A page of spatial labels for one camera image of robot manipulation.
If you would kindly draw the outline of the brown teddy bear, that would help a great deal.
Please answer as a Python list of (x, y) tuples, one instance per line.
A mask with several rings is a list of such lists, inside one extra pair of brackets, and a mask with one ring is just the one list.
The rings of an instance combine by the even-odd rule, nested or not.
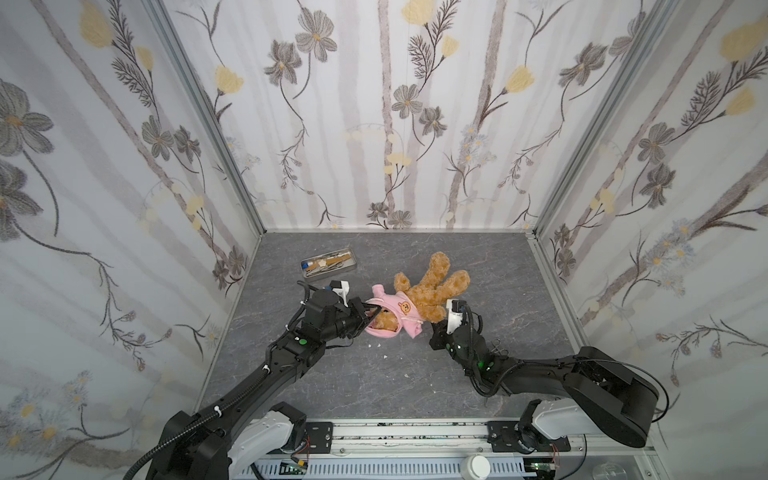
[(466, 270), (458, 270), (448, 275), (450, 266), (448, 256), (443, 252), (436, 252), (431, 256), (429, 266), (419, 283), (412, 284), (402, 272), (395, 276), (395, 293), (403, 292), (415, 303), (424, 318), (423, 325), (445, 320), (446, 301), (457, 299), (470, 285), (470, 276)]

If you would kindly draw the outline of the pink fleece bear hoodie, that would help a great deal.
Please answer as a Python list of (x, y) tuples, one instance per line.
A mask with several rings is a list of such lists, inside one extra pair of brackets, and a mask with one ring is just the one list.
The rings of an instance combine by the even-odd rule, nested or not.
[(403, 292), (387, 294), (384, 286), (372, 286), (372, 298), (368, 304), (380, 307), (380, 312), (373, 318), (365, 331), (379, 338), (393, 338), (404, 331), (411, 338), (422, 332), (424, 318), (415, 303)]

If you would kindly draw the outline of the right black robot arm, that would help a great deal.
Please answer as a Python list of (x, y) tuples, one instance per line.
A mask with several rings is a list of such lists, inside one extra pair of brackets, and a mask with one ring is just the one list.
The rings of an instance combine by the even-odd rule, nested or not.
[(556, 359), (495, 353), (468, 307), (433, 325), (430, 346), (447, 351), (484, 398), (533, 395), (513, 425), (489, 427), (488, 440), (495, 450), (553, 452), (561, 439), (593, 434), (626, 447), (646, 445), (658, 389), (597, 348), (585, 346)]

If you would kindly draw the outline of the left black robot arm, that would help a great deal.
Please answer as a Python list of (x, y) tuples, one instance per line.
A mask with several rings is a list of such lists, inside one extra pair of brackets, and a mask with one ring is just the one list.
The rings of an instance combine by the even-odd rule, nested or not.
[(228, 393), (165, 424), (158, 444), (126, 472), (149, 479), (229, 479), (265, 454), (304, 440), (306, 417), (273, 400), (315, 366), (339, 340), (353, 340), (378, 316), (377, 305), (347, 299), (338, 284), (305, 286), (304, 298), (263, 363)]

